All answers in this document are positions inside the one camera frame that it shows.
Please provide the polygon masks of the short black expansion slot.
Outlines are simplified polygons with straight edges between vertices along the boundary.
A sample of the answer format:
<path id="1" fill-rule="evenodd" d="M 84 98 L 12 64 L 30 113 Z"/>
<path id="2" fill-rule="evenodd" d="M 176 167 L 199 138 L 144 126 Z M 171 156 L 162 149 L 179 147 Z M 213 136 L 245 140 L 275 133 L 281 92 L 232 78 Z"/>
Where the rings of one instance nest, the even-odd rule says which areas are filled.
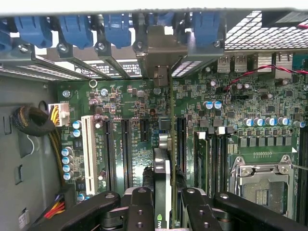
<path id="1" fill-rule="evenodd" d="M 140 119 L 140 136 L 141 142 L 149 140 L 149 119 L 147 118 Z"/>

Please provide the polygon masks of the white PCI expansion slot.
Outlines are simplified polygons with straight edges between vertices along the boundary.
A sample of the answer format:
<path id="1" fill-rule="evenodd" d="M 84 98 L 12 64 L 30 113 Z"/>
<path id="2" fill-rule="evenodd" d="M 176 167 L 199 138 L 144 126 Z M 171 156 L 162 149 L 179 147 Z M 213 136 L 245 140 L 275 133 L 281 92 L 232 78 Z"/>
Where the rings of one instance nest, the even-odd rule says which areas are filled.
<path id="1" fill-rule="evenodd" d="M 81 124 L 86 194 L 95 195 L 98 192 L 98 170 L 94 117 L 82 116 Z"/>

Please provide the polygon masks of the green motherboard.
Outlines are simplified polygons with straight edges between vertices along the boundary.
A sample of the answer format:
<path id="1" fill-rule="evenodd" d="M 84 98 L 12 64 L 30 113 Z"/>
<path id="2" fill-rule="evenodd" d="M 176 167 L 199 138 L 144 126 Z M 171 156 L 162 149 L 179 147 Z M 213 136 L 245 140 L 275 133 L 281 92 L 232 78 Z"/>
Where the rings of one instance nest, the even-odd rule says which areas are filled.
<path id="1" fill-rule="evenodd" d="M 295 174 L 294 220 L 308 226 L 308 56 L 297 55 L 285 73 L 271 67 L 270 73 L 253 71 L 218 73 L 209 70 L 173 79 L 176 186 L 210 192 L 211 135 L 217 138 L 216 193 L 219 192 L 218 137 L 228 137 L 228 181 L 233 162 L 242 156 L 246 163 L 278 162 L 284 154 L 291 158 Z M 60 103 L 69 103 L 70 125 L 59 127 L 62 149 L 62 177 L 74 187 L 78 202 L 86 194 L 81 117 L 93 116 L 98 170 L 98 193 L 106 187 L 103 121 L 113 124 L 116 190 L 124 194 L 121 120 L 131 126 L 133 186 L 143 185 L 143 171 L 154 167 L 158 146 L 158 116 L 165 113 L 167 91 L 152 80 L 78 81 L 62 83 Z M 187 171 L 177 165 L 177 117 L 186 118 Z M 141 142 L 140 119 L 149 119 L 149 140 Z M 175 226 L 182 224 L 181 201 L 177 196 Z"/>

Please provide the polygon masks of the black RAM slot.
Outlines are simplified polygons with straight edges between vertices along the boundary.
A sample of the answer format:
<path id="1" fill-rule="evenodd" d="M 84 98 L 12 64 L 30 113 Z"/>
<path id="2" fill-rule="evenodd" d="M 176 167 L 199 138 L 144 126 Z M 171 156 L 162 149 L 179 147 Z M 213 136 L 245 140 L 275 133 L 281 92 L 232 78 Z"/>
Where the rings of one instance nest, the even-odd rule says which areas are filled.
<path id="1" fill-rule="evenodd" d="M 219 169 L 219 192 L 227 190 L 228 181 L 228 137 L 220 135 L 218 137 L 218 169 Z"/>
<path id="2" fill-rule="evenodd" d="M 210 192 L 211 197 L 216 192 L 216 167 L 217 167 L 217 138 L 215 135 L 210 136 L 209 140 L 210 154 Z"/>

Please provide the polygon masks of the vented metal slot cover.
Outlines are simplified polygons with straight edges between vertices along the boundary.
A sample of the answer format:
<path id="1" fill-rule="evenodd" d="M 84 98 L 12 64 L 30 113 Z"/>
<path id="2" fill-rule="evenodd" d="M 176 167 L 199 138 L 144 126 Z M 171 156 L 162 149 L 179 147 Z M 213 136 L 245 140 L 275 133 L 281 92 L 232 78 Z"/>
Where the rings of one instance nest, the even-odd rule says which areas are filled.
<path id="1" fill-rule="evenodd" d="M 203 66 L 203 61 L 185 61 L 172 71 L 173 78 L 184 77 Z"/>
<path id="2" fill-rule="evenodd" d="M 20 61 L 16 64 L 17 67 L 26 70 L 31 70 L 41 74 L 48 74 L 53 77 L 58 77 L 65 81 L 77 81 L 77 80 L 87 80 L 88 77 L 77 73 L 75 71 L 69 70 L 65 67 L 57 65 L 55 62 L 44 59 L 40 56 L 35 55 L 29 61 Z"/>

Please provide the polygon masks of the silver USB port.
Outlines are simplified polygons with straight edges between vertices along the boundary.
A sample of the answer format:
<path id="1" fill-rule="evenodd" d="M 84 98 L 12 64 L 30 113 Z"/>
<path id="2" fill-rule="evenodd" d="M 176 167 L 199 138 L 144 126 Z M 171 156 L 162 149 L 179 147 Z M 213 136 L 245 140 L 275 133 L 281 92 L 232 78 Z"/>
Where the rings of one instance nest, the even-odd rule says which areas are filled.
<path id="1" fill-rule="evenodd" d="M 234 71 L 236 73 L 247 72 L 247 56 L 246 55 L 236 55 L 234 57 Z"/>
<path id="2" fill-rule="evenodd" d="M 217 72 L 218 73 L 230 73 L 231 72 L 231 60 L 229 55 L 223 55 L 218 59 Z"/>

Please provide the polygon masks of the long black expansion slot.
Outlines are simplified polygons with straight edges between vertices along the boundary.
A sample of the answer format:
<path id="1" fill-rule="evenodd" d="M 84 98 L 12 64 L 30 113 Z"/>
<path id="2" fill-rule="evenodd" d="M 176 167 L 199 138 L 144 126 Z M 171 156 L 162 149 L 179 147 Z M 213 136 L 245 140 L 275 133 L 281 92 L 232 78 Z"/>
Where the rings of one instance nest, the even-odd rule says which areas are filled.
<path id="1" fill-rule="evenodd" d="M 184 176 L 187 171 L 187 130 L 186 118 L 177 117 L 177 165 L 182 170 Z"/>
<path id="2" fill-rule="evenodd" d="M 115 154 L 113 124 L 110 119 L 103 121 L 103 144 L 105 149 L 106 187 L 109 191 L 116 190 Z"/>
<path id="3" fill-rule="evenodd" d="M 129 119 L 121 120 L 122 153 L 125 189 L 133 186 L 131 126 Z"/>

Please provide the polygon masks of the blue slot retention clip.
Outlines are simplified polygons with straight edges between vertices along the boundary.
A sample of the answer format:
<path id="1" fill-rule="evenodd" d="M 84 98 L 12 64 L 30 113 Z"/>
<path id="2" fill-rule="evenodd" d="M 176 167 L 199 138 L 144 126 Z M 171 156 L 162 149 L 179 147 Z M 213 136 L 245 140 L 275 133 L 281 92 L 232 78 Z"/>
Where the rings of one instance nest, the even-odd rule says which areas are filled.
<path id="1" fill-rule="evenodd" d="M 0 52 L 9 52 L 12 50 L 12 40 L 8 25 L 0 19 Z"/>
<path id="2" fill-rule="evenodd" d="M 14 22 L 22 40 L 38 48 L 50 48 L 51 26 L 44 16 L 16 16 Z"/>
<path id="3" fill-rule="evenodd" d="M 172 26 L 174 13 L 149 13 L 150 26 Z"/>
<path id="4" fill-rule="evenodd" d="M 128 13 L 104 14 L 104 32 L 108 42 L 117 49 L 131 45 L 131 31 L 129 30 Z"/>
<path id="5" fill-rule="evenodd" d="M 219 12 L 193 12 L 192 30 L 197 47 L 206 47 L 217 40 L 219 23 Z"/>
<path id="6" fill-rule="evenodd" d="M 58 19 L 67 43 L 81 50 L 93 46 L 93 33 L 87 15 L 64 15 Z"/>

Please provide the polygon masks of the grey PC case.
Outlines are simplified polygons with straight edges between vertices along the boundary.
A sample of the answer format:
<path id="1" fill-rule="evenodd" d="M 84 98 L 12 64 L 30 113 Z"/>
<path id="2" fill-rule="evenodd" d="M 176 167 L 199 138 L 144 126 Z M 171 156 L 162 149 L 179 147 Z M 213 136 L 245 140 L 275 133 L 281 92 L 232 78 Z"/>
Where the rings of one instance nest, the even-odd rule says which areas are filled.
<path id="1" fill-rule="evenodd" d="M 192 13 L 208 11 L 220 14 L 218 37 L 197 47 Z M 271 53 L 272 65 L 265 67 L 281 67 L 283 73 L 292 58 L 308 56 L 308 0 L 0 0 L 0 19 L 12 40 L 12 50 L 0 52 L 0 231 L 28 231 L 82 203 L 74 187 L 63 181 L 59 127 L 51 121 L 48 104 L 60 103 L 62 83 L 152 80 L 142 73 L 143 49 L 136 39 L 146 34 L 149 13 L 169 12 L 174 18 L 172 26 L 164 26 L 165 34 L 174 35 L 186 49 L 172 71 L 185 61 L 203 61 L 184 77 L 217 70 L 223 55 L 232 58 L 231 73 L 236 73 L 234 57 L 247 56 L 247 72 L 239 73 L 243 77 L 258 70 L 259 53 Z M 129 14 L 130 46 L 117 49 L 106 40 L 103 15 L 112 13 Z M 92 47 L 81 50 L 65 41 L 58 19 L 64 15 L 88 16 Z M 16 16 L 47 17 L 52 46 L 38 48 L 22 40 Z M 35 55 L 88 79 L 65 81 L 16 66 Z"/>

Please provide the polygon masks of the metal CPU socket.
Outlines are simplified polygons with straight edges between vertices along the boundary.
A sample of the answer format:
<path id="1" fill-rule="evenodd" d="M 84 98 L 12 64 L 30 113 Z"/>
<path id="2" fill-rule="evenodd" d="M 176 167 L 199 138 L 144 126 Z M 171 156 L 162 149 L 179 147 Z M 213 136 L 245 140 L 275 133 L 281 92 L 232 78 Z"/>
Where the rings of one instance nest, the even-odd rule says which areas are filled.
<path id="1" fill-rule="evenodd" d="M 287 154 L 273 163 L 246 163 L 238 156 L 230 171 L 229 192 L 293 219 L 294 178 L 291 158 Z"/>

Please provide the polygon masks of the silver rear port block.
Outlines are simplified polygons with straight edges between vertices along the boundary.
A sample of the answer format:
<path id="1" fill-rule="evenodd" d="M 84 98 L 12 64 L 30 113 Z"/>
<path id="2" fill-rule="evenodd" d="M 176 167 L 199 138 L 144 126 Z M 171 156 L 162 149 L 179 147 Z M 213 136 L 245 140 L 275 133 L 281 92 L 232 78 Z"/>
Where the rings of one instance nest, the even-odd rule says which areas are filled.
<path id="1" fill-rule="evenodd" d="M 271 53 L 259 53 L 257 55 L 257 72 L 258 73 L 270 73 L 272 72 L 271 67 L 265 67 L 272 65 L 272 54 Z"/>

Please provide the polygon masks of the white power connector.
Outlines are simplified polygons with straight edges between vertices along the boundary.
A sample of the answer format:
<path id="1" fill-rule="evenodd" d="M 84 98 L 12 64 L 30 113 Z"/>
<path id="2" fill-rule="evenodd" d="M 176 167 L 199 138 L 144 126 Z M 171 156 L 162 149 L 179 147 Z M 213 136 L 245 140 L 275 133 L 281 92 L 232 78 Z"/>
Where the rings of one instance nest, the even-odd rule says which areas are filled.
<path id="1" fill-rule="evenodd" d="M 51 121 L 56 127 L 70 125 L 69 103 L 48 104 L 48 112 L 51 115 Z"/>

